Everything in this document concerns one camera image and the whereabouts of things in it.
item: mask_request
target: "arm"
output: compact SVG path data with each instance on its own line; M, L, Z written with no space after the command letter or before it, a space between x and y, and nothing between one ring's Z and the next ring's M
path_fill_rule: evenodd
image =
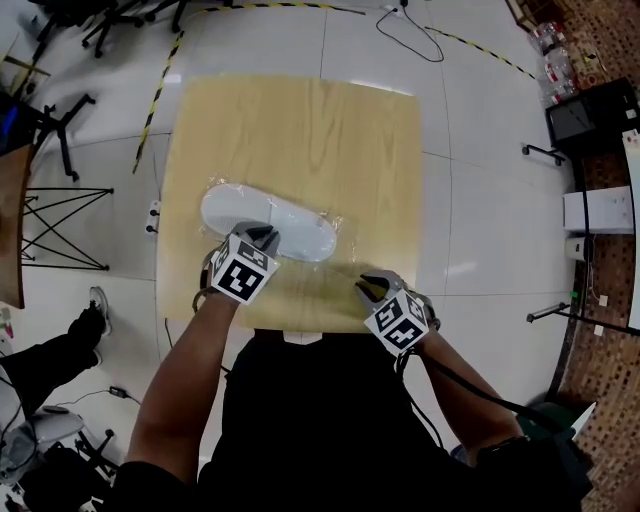
M166 357L142 402L127 462L159 466L195 483L200 439L220 379L222 354L238 303L209 296Z
M475 464L481 448L522 435L511 411L480 398L438 371L427 356L447 366L460 377L486 393L499 398L498 393L458 354L436 331L431 329L416 351L429 374L438 404L444 416Z

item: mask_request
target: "white cabinet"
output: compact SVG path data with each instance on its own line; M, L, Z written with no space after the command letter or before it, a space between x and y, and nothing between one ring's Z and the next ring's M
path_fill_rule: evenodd
M565 194L563 199L564 229L578 233L584 232L582 192ZM634 234L630 187L589 190L587 202L589 233Z

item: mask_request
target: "power outlet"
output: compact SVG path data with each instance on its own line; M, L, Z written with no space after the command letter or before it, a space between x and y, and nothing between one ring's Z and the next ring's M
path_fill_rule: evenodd
M149 215L147 216L147 224L144 227L145 233L155 236L158 233L158 224L160 220L160 201L152 201L149 205Z
M404 14L402 13L402 11L394 5L387 4L387 5L383 5L382 8L385 11L391 12L392 16L395 16L396 18L404 18Z

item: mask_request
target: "shoe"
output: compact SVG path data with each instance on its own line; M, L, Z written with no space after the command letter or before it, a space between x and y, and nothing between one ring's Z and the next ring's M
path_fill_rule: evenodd
M102 330L102 336L109 336L111 334L111 322L109 321L109 303L107 302L107 296L99 286L92 286L89 288L89 300L90 302L102 313L104 318L104 329Z
M98 350L94 348L93 353L95 354L98 362L94 364L91 368L95 368L96 366L100 366L102 364L102 356L100 355L100 352L98 352Z

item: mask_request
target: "black shirt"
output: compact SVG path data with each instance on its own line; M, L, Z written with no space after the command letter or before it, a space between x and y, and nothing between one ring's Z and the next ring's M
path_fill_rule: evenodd
M393 363L372 335L325 334L301 346L256 331L227 376L222 436L197 486L127 463L107 509L513 510L514 496L531 494L522 510L545 496L535 476L545 472L527 455L515 457L517 467L470 468L439 448Z

